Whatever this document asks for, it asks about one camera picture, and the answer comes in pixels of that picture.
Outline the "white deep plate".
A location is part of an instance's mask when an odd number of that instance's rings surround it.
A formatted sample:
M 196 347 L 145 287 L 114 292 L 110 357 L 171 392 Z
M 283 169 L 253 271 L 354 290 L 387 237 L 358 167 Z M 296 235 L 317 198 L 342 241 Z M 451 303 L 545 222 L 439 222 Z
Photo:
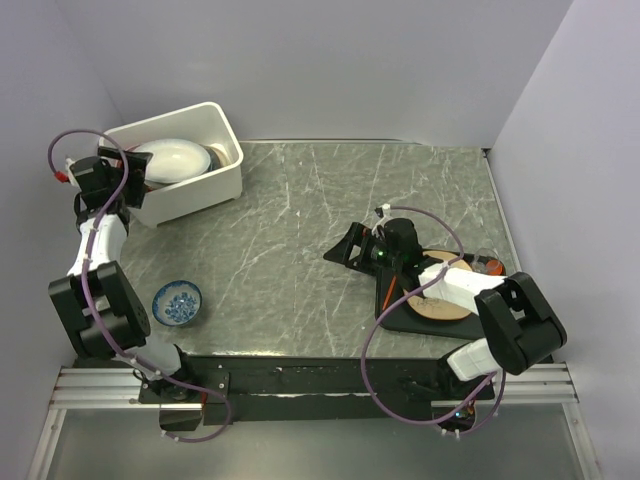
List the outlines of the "white deep plate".
M 133 149 L 149 153 L 145 180 L 171 185 L 196 178 L 209 171 L 211 158 L 201 145 L 183 139 L 161 139 L 143 143 Z

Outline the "beige floral plate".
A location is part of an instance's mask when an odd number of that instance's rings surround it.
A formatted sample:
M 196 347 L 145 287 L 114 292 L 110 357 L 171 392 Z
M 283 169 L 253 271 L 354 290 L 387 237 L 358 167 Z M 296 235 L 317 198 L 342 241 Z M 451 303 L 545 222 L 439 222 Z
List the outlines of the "beige floral plate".
M 231 166 L 235 163 L 235 157 L 233 152 L 228 148 L 226 148 L 224 145 L 219 143 L 214 143 L 214 144 L 208 145 L 208 148 L 212 151 L 215 151 L 219 155 L 222 162 L 221 168 Z

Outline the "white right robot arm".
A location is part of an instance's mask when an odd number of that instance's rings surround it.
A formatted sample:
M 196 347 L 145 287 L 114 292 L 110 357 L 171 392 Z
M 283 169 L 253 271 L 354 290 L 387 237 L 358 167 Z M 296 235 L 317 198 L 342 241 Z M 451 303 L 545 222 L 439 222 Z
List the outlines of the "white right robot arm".
M 380 278 L 391 277 L 391 290 L 378 310 L 383 325 L 396 310 L 419 299 L 446 302 L 476 318 L 483 334 L 441 357 L 433 388 L 460 398 L 473 381 L 498 371 L 519 375 L 565 345 L 567 334 L 535 281 L 524 272 L 492 276 L 458 268 L 463 252 L 443 260 L 423 249 L 414 224 L 392 219 L 370 229 L 351 224 L 324 259 Z

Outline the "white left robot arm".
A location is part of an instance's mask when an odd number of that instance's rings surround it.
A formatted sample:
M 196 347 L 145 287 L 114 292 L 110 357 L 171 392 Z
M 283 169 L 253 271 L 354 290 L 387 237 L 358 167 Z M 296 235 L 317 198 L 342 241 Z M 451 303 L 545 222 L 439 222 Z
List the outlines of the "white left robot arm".
M 187 355 L 151 333 L 146 310 L 126 278 L 120 254 L 129 234 L 130 211 L 141 207 L 149 152 L 101 147 L 96 155 L 67 163 L 81 244 L 65 277 L 48 294 L 72 347 L 81 359 L 117 360 L 135 369 L 157 395 L 184 402 L 199 378 Z

